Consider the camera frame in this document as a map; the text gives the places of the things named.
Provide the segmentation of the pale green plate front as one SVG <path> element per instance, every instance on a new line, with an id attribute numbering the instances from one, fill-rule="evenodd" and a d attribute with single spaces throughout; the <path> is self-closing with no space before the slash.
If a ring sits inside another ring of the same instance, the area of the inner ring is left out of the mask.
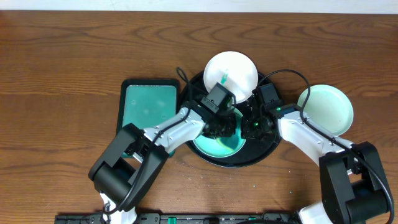
<path id="1" fill-rule="evenodd" d="M 238 109 L 235 109 L 234 112 L 236 113 L 237 127 L 236 127 L 236 133 L 232 136 L 240 138 L 241 140 L 240 149 L 241 149 L 246 143 L 246 140 L 241 138 L 241 118 L 243 117 L 243 114 Z M 217 145 L 216 140 L 217 138 L 216 139 L 206 138 L 203 135 L 200 135 L 199 137 L 193 140 L 193 143 L 201 153 L 203 153 L 206 156 L 215 157 L 215 158 L 229 157 L 240 150 L 239 149 L 235 152 L 232 152 L 231 154 L 224 154 L 223 151 L 219 151 L 219 146 Z"/>

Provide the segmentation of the pale green plate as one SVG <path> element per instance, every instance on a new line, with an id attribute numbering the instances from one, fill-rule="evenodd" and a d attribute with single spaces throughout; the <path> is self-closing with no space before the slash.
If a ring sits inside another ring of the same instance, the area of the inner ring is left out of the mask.
<path id="1" fill-rule="evenodd" d="M 240 138 L 241 140 L 240 149 L 241 149 L 246 143 L 246 140 L 241 138 L 241 118 L 243 117 L 243 114 L 238 109 L 235 109 L 234 112 L 236 113 L 237 127 L 236 127 L 236 133 L 232 136 Z M 217 145 L 216 140 L 217 138 L 216 139 L 206 138 L 203 135 L 200 135 L 199 137 L 193 140 L 193 143 L 201 153 L 203 153 L 206 156 L 215 157 L 215 158 L 229 157 L 240 150 L 239 149 L 235 152 L 232 152 L 231 154 L 224 154 L 223 151 L 219 151 L 219 146 Z"/>
<path id="2" fill-rule="evenodd" d="M 305 117 L 312 126 L 329 131 L 335 136 L 347 132 L 354 119 L 349 98 L 331 85 L 313 85 L 304 107 Z"/>

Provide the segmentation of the white plate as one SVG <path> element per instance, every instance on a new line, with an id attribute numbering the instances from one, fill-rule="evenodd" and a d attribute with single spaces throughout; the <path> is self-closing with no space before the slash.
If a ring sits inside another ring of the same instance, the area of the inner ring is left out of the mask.
<path id="1" fill-rule="evenodd" d="M 208 92 L 220 83 L 235 95 L 237 104 L 251 97 L 258 80 L 257 68 L 253 61 L 235 51 L 215 55 L 207 63 L 203 73 L 203 82 Z"/>

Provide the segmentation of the green yellow sponge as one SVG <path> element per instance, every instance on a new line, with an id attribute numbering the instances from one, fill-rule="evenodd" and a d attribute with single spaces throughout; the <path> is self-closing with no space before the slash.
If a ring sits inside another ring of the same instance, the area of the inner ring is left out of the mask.
<path id="1" fill-rule="evenodd" d="M 236 136 L 218 138 L 216 142 L 219 146 L 219 151 L 223 151 L 224 154 L 231 154 L 241 147 L 241 140 Z"/>

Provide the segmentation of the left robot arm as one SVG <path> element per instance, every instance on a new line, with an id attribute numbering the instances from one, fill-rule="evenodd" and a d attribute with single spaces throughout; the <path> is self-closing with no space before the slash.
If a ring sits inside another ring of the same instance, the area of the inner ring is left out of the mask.
<path id="1" fill-rule="evenodd" d="M 136 205 L 149 191 L 172 151 L 201 134 L 230 136 L 235 127 L 232 106 L 206 98 L 185 102 L 176 115 L 153 127 L 125 125 L 88 173 L 104 202 L 103 221 L 134 223 Z"/>

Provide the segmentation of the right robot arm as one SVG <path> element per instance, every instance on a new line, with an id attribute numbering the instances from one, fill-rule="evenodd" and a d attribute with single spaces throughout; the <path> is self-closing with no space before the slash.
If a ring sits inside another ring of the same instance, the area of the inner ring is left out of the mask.
<path id="1" fill-rule="evenodd" d="M 292 143 L 320 171 L 322 199 L 301 208 L 299 223 L 365 223 L 378 215 L 394 219 L 394 201 L 379 153 L 370 142 L 355 144 L 315 124 L 297 105 L 243 117 L 246 139 Z"/>

